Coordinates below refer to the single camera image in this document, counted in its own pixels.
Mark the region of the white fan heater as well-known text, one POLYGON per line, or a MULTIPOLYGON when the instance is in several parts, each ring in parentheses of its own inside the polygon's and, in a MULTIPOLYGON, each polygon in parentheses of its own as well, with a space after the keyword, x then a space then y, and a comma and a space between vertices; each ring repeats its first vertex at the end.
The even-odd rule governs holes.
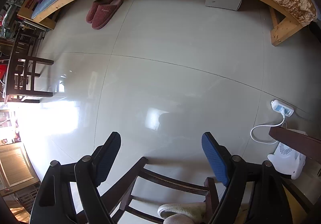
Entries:
POLYGON ((267 155, 276 171, 284 175, 290 175, 291 179, 297 179, 305 165, 306 156, 291 147, 278 143, 273 154, 267 155))

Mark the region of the beige slipper on foot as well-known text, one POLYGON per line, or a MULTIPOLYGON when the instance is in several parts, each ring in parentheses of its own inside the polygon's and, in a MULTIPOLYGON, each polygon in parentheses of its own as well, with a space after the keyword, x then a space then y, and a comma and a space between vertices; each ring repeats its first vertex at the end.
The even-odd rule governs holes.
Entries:
POLYGON ((207 222, 205 202, 168 203, 159 206, 157 214, 167 224, 198 224, 207 222))

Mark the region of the dark wooden table edge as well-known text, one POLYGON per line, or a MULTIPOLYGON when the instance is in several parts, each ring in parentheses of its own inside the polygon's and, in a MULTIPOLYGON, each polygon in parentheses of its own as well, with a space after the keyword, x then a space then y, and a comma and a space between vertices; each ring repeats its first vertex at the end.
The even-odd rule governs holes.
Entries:
POLYGON ((321 142, 319 139, 306 136, 304 134, 297 133, 282 127, 270 128, 269 135, 273 139, 320 163, 321 142))

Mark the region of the white power strip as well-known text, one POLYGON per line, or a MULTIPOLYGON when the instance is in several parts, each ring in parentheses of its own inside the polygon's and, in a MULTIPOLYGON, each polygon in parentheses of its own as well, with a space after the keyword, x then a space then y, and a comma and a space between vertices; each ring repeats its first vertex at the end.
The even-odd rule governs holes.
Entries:
POLYGON ((291 117, 294 113, 294 109, 292 107, 279 100, 272 100, 271 108, 273 111, 280 113, 283 117, 291 117))

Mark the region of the dark wooden side chair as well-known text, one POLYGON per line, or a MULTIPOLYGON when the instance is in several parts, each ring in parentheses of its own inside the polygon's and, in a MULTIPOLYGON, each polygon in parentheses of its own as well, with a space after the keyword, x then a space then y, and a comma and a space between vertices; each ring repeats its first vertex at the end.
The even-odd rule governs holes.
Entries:
POLYGON ((37 65, 51 66, 53 60, 35 57, 33 52, 38 36, 18 29, 10 54, 1 55, 1 65, 5 66, 1 76, 1 95, 4 103, 39 103, 43 97, 52 97, 50 91, 35 89, 35 79, 41 76, 36 72, 37 65))

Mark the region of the dark red slipper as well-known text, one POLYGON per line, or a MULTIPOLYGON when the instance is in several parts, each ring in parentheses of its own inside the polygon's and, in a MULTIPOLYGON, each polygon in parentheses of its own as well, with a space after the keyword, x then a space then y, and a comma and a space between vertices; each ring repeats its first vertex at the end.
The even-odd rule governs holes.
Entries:
POLYGON ((113 0, 111 3, 99 4, 97 10, 93 16, 92 28, 101 29, 103 28, 109 20, 113 17, 116 11, 122 5, 123 0, 113 0))
POLYGON ((111 20, 122 3, 123 0, 95 0, 85 20, 93 29, 101 29, 111 20))

